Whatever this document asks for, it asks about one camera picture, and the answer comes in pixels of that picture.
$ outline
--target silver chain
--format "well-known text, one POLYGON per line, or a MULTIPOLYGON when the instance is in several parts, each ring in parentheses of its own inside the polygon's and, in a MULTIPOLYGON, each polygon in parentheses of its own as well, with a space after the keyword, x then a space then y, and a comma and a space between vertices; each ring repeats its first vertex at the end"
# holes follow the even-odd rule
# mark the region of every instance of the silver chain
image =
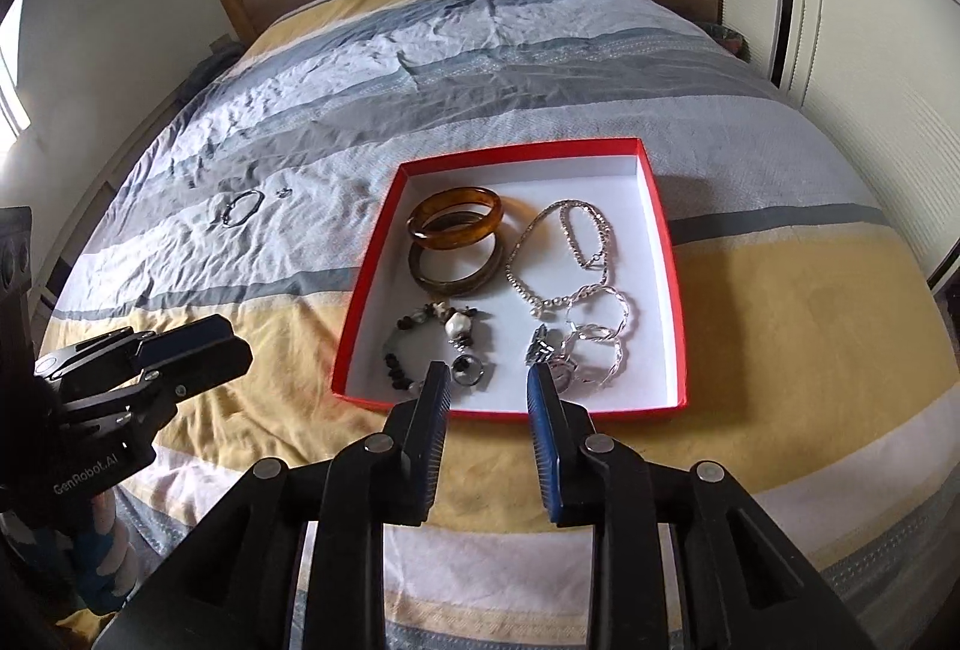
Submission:
POLYGON ((607 284, 608 275, 610 274, 608 251, 610 250, 611 233, 613 233, 613 231, 611 231, 611 226, 610 223, 607 222, 607 218, 604 217, 603 214, 600 213, 600 210, 592 203, 587 203, 584 200, 558 200, 556 203, 551 203, 546 209, 536 215, 534 220, 527 225, 526 229, 517 239, 517 244, 514 249, 512 249, 510 256, 507 258, 507 262, 504 263, 507 281, 510 282, 510 286, 517 291, 517 295, 530 304, 530 313, 536 317, 540 317, 544 309, 559 309, 561 306, 568 306, 572 302, 582 300, 584 297, 592 295, 600 289, 600 287, 604 287, 607 284), (587 215, 593 220, 593 224, 597 228, 597 237, 600 239, 600 248, 589 260, 587 260, 587 257, 584 256, 584 253, 580 249, 580 245, 573 235, 573 228, 570 226, 570 211, 575 208, 583 209, 584 212, 587 212, 587 215), (536 292, 531 290, 520 278, 517 278, 512 266, 514 266, 517 253, 520 252, 520 247, 522 247, 523 242, 526 241, 527 237, 534 231, 536 225, 540 224, 558 209, 560 210, 560 227, 563 228, 563 236, 565 236, 570 251, 573 252, 577 265, 584 271, 600 271, 600 281, 596 284, 580 287, 573 295, 544 298, 537 295, 536 292))

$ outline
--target jewelry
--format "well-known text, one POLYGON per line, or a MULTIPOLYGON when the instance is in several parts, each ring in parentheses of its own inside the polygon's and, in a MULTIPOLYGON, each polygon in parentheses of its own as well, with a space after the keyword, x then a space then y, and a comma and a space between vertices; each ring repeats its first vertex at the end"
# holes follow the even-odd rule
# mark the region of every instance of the jewelry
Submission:
MULTIPOLYGON (((445 300, 437 303, 426 303, 415 311, 411 311, 407 316, 397 319, 397 329, 390 333, 387 343, 384 345, 383 362, 387 366, 387 372, 392 380, 394 390, 409 390, 416 385, 419 389, 421 383, 414 382, 400 365, 400 359, 394 352, 394 343, 397 335, 405 330, 413 330, 417 325, 423 324, 427 319, 438 319, 443 324, 443 330, 446 332, 449 342, 459 352, 464 352, 469 346, 473 345, 473 337, 470 335, 472 330, 472 319, 476 316, 477 309, 466 308, 456 309, 445 300)), ((461 354, 454 361, 455 370, 451 372, 453 381, 459 385, 472 387, 484 374, 484 365, 480 359, 471 354, 461 354)))
POLYGON ((568 247, 570 247, 570 251, 573 252, 577 265, 584 268, 584 271, 600 271, 600 286, 607 284, 608 276, 610 275, 608 251, 610 250, 610 239, 613 230, 611 230, 610 223, 607 222, 606 217, 600 213, 596 206, 583 200, 558 200, 556 203, 551 203, 527 225, 526 229, 517 239, 517 245, 512 249, 510 256, 507 257, 507 262, 504 263, 507 281, 510 282, 510 286, 517 291, 517 295, 520 295, 521 298, 530 304, 530 314, 536 316, 537 319, 544 314, 544 309, 557 309, 560 308, 560 306, 570 305, 571 302, 579 300, 581 297, 592 295, 592 292, 595 292, 593 289, 585 292, 589 287, 593 287, 592 285, 587 285, 587 287, 581 287, 581 289, 574 292, 573 295, 544 298, 537 295, 534 290, 531 290, 530 287, 528 287, 525 282, 522 282, 520 278, 517 278, 517 275, 514 273, 512 265, 517 258, 517 253, 520 252, 520 247, 522 247, 523 242, 526 241, 527 237, 534 231, 536 225, 540 224, 546 217, 558 209, 560 210, 560 227, 563 228, 563 236, 566 238, 566 243, 568 247), (574 208, 586 211, 597 228, 600 248, 589 260, 587 260, 587 257, 584 256, 584 253, 580 249, 580 245, 574 237, 573 229, 570 226, 570 211, 574 208))
POLYGON ((627 302, 627 298, 624 297, 623 292, 617 290, 616 287, 608 284, 589 284, 580 287, 580 290, 571 297, 570 302, 566 305, 565 319, 570 330, 580 334, 577 338, 591 340, 592 342, 608 342, 609 340, 618 339, 620 334, 626 330, 627 323, 630 322, 630 304, 627 302), (616 329, 608 328, 606 325, 598 325, 594 322, 589 322, 586 325, 576 325, 573 323, 573 320, 570 319, 570 311, 572 311, 574 305, 583 300, 584 297, 593 295, 594 292, 606 292, 608 295, 616 298, 617 303, 620 304, 620 308, 623 310, 623 316, 620 324, 616 326, 616 329))
POLYGON ((260 204, 263 202, 264 194, 259 190, 247 190, 245 193, 240 193, 237 197, 234 197, 227 204, 227 208, 224 209, 223 215, 220 217, 220 222, 223 223, 224 227, 240 227, 243 224, 247 223, 247 220, 251 218, 260 208, 260 204), (245 197, 250 197, 251 195, 256 196, 256 203, 251 206, 251 209, 239 218, 237 221, 230 221, 230 214, 233 212, 234 207, 237 203, 245 199, 245 197))
MULTIPOLYGON (((623 342, 620 338, 620 335, 624 330, 626 330, 627 324, 630 321, 630 303, 627 302, 627 298, 620 290, 617 290, 616 287, 601 284, 587 285, 581 287, 576 295, 573 296, 573 300, 566 305, 565 319, 566 324, 568 324, 570 328, 570 332, 563 339, 563 344, 560 345, 560 356, 570 359, 570 355, 573 353, 573 349, 579 340, 588 340, 589 342, 597 343, 613 343, 613 365, 607 372, 607 375, 597 384, 597 386, 603 387, 608 381, 617 375, 617 372, 619 372, 620 366, 623 363, 623 342), (587 295, 593 295, 594 292, 606 292, 608 295, 613 295, 613 297, 616 298, 617 302, 620 304, 620 308, 623 310, 623 316, 621 317, 620 324, 618 324, 616 328, 610 328, 606 325, 598 325, 595 322, 577 325, 572 319, 570 319, 570 311, 572 310, 574 304, 579 300, 583 300, 584 297, 587 297, 587 295)), ((581 381, 589 383, 593 380, 581 379, 581 381)))
MULTIPOLYGON (((482 220, 483 215, 475 211, 454 211, 449 214, 442 214, 432 218, 425 227, 435 230, 443 230, 449 227, 455 227, 462 224, 476 223, 482 220)), ((414 277, 416 284, 426 292, 432 292, 439 297, 460 297, 468 295, 469 292, 479 289, 490 281, 493 274, 496 273, 500 264, 503 262, 503 239, 498 230, 493 231, 493 251, 486 263, 474 271, 470 276, 464 276, 462 279, 440 282, 424 275, 421 271, 421 257, 424 256, 424 248, 419 244, 410 244, 410 253, 407 255, 407 265, 410 268, 410 275, 414 277)))
MULTIPOLYGON (((618 336, 612 339, 589 338, 587 336, 583 336, 579 330, 571 331, 566 336, 566 338, 563 339, 563 346, 560 348, 560 357, 563 357, 563 359, 565 360, 570 360, 570 362, 573 363, 574 370, 579 369, 579 366, 575 361, 573 361, 573 359, 570 357, 570 354, 573 353, 573 348, 574 346, 576 346, 576 343, 578 342, 578 340, 591 340, 592 342, 603 342, 603 343, 612 342, 613 343, 613 365, 611 366, 610 370, 607 372, 607 375, 603 379, 601 379, 599 382, 597 382, 597 387, 603 387, 608 383, 608 381, 610 381, 611 379, 613 379, 613 377, 617 375, 617 372, 619 372, 620 370, 620 366, 623 364, 622 340, 620 340, 618 336)), ((580 381, 583 382, 584 384, 590 384, 595 380, 580 379, 580 381)))
POLYGON ((450 376, 458 385, 473 387, 483 379, 484 366, 473 355, 458 355, 450 366, 450 376))
POLYGON ((527 366, 532 366, 534 363, 546 363, 557 393, 562 393, 568 389, 573 381, 573 375, 577 372, 576 362, 568 355, 558 353, 557 348, 547 341, 546 325, 541 325, 534 330, 534 336, 527 348, 525 362, 527 366))
POLYGON ((457 187, 431 194, 422 201, 407 220, 407 232, 424 249, 459 249, 482 241, 493 233, 503 220, 503 203, 494 191, 483 187, 457 187), (490 206, 490 212, 482 215, 476 223, 464 225, 457 230, 430 229, 427 222, 434 215, 451 206, 478 203, 490 206))

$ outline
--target window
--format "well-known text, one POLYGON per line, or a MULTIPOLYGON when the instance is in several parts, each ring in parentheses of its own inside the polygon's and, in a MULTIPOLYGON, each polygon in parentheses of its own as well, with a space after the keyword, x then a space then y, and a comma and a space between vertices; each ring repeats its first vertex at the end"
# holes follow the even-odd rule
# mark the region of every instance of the window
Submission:
POLYGON ((16 137, 30 126, 30 116, 16 97, 16 65, 20 44, 20 11, 23 0, 14 0, 0 22, 0 152, 11 148, 16 137))

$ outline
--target striped duvet cover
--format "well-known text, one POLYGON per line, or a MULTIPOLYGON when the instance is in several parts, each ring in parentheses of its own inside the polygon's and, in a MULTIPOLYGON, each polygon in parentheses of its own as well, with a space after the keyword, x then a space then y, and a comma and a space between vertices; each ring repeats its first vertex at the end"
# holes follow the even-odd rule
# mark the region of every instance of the striped duvet cover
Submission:
MULTIPOLYGON (((651 461, 723 463, 881 647, 915 637, 960 568, 960 394, 943 324, 826 137, 647 0, 319 0, 157 138, 44 344, 213 313, 251 343, 248 375, 184 403, 157 461, 118 490, 147 569, 257 459, 323 460, 382 425, 329 380, 397 164, 613 136, 642 138, 658 177, 690 401, 605 429, 651 461), (251 189, 259 209, 225 227, 251 189)), ((385 534, 390 644, 582 645, 589 560, 589 532, 547 523, 525 426, 455 420, 429 524, 385 534)))

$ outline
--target brown bangle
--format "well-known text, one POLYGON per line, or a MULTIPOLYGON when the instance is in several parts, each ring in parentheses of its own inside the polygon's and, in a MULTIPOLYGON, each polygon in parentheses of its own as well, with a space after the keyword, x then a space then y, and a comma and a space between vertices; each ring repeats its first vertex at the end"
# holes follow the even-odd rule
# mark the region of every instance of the brown bangle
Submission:
MULTIPOLYGON (((475 211, 454 211, 450 214, 442 214, 440 217, 433 218, 426 226, 434 230, 444 230, 450 227, 477 224, 482 218, 484 218, 483 215, 477 214, 475 211)), ((407 263, 410 266, 410 275, 414 277, 414 281, 421 289, 432 292, 433 295, 438 295, 442 298, 467 295, 468 292, 473 292, 490 281, 491 276, 500 268, 501 263, 503 263, 503 241, 500 239, 500 234, 494 230, 493 251, 486 263, 483 263, 482 268, 474 271, 470 276, 464 276, 462 279, 454 279, 449 282, 440 282, 424 276, 424 273, 419 268, 419 263, 421 263, 421 257, 423 256, 424 248, 419 244, 411 244, 410 254, 407 256, 407 263)))
POLYGON ((503 204, 498 194, 483 187, 457 187, 431 194, 416 206, 407 220, 407 232, 414 239, 414 243, 424 249, 459 249, 485 239, 498 228, 501 220, 503 204), (474 223, 460 223, 462 226, 459 230, 440 230, 427 224, 433 215, 440 214, 451 206, 468 203, 490 206, 490 213, 481 215, 474 223))

